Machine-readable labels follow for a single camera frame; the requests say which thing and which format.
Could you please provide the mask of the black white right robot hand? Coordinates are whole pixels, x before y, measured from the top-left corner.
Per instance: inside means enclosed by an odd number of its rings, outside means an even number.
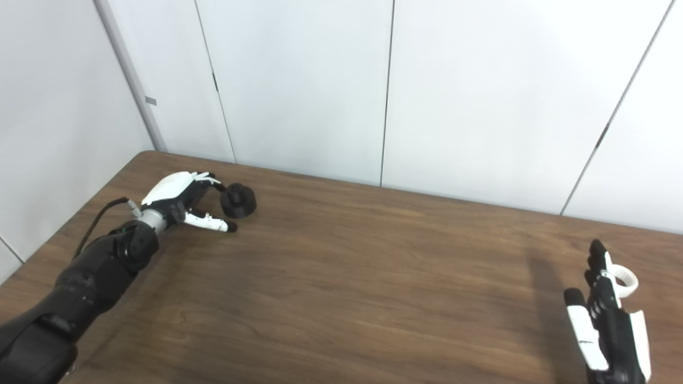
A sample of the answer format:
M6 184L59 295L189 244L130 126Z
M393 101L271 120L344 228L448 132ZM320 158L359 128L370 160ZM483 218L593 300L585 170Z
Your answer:
M629 268L615 264L607 248L593 239L584 272L588 297L577 287L563 292L566 310L589 383L647 383L652 376L646 317L627 312L623 299L639 287Z

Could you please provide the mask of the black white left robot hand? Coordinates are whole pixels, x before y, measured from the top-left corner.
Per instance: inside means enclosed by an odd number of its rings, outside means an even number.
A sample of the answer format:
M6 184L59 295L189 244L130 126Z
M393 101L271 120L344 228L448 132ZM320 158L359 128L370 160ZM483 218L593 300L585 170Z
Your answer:
M225 185L210 172L176 172L160 180L142 199L138 221L143 222L157 236L177 225L210 229L220 233L236 233L237 224L225 221L203 211L196 211L195 204L205 190L213 187L220 192Z

